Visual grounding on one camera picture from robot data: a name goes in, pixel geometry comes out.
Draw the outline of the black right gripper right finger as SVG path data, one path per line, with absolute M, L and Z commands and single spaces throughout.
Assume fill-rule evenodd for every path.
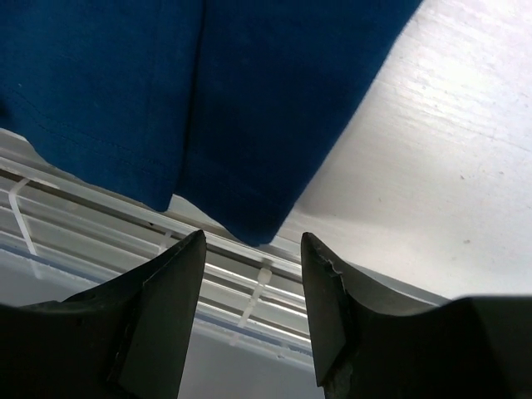
M 327 398 L 528 398 L 531 300 L 464 297 L 434 306 L 301 238 L 317 384 Z

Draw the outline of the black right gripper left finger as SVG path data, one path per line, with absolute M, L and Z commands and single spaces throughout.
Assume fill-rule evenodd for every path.
M 177 397 L 205 257 L 196 231 L 64 301 L 2 306 L 2 397 Z

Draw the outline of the navy blue t shirt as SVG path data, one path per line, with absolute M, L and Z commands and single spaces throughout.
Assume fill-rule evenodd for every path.
M 272 241 L 417 1 L 4 1 L 1 126 L 49 164 Z

